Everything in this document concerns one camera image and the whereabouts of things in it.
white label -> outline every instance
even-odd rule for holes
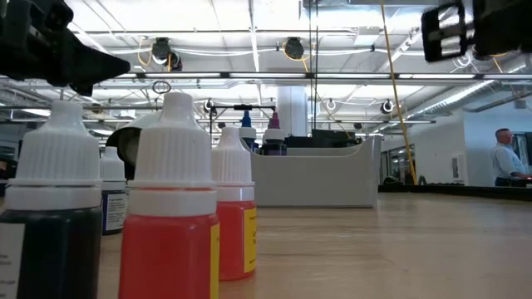
[[[0,298],[17,299],[24,224],[0,223]]]
[[[106,230],[121,229],[126,218],[126,194],[107,195]]]

light blue shirt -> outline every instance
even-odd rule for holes
[[[491,161],[493,163],[493,172],[497,178],[516,179],[516,177],[512,177],[511,173],[527,173],[521,160],[519,160],[510,145],[497,143],[497,146],[491,150]]]

table surface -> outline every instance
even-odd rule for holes
[[[532,204],[379,194],[376,209],[260,208],[255,277],[221,299],[527,298]],[[116,299],[121,235],[103,238],[100,299]]]

white column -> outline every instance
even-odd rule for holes
[[[279,124],[287,136],[307,136],[307,94],[305,86],[278,86]]]

black dropper bottle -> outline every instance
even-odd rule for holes
[[[56,101],[24,136],[0,215],[0,298],[96,299],[101,239],[98,141],[80,105]]]

